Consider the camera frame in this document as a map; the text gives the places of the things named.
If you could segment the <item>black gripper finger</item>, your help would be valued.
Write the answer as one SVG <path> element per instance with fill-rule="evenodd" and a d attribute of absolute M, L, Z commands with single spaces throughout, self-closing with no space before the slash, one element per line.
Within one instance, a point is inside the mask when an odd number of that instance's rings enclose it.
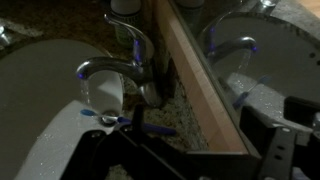
<path fill-rule="evenodd" d="M 137 104 L 132 117 L 132 129 L 134 132 L 134 140 L 136 145 L 140 145 L 144 139 L 143 132 L 143 115 L 144 108 L 141 104 Z"/>

